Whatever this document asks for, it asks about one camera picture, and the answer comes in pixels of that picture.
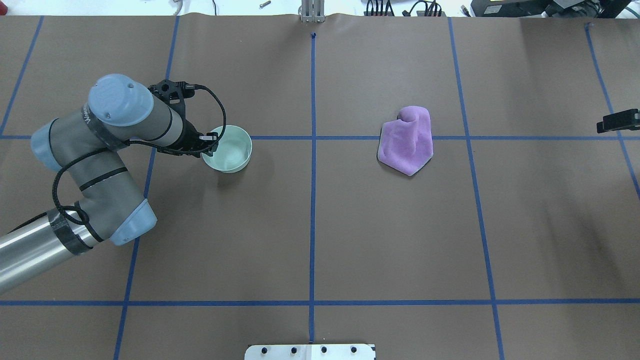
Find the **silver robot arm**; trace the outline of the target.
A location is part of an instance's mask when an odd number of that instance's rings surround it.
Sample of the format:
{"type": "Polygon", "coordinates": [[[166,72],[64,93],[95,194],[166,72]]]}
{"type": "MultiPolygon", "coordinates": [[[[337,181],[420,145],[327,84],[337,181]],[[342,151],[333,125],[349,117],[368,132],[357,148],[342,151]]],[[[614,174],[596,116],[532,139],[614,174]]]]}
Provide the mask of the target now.
{"type": "Polygon", "coordinates": [[[163,79],[146,86],[107,74],[87,102],[30,137],[37,160],[55,172],[52,209],[1,238],[1,292],[109,240],[122,246],[149,232],[157,216],[119,151],[132,145],[174,157],[213,155],[224,130],[199,132],[186,118],[185,100],[201,84],[163,79]]]}

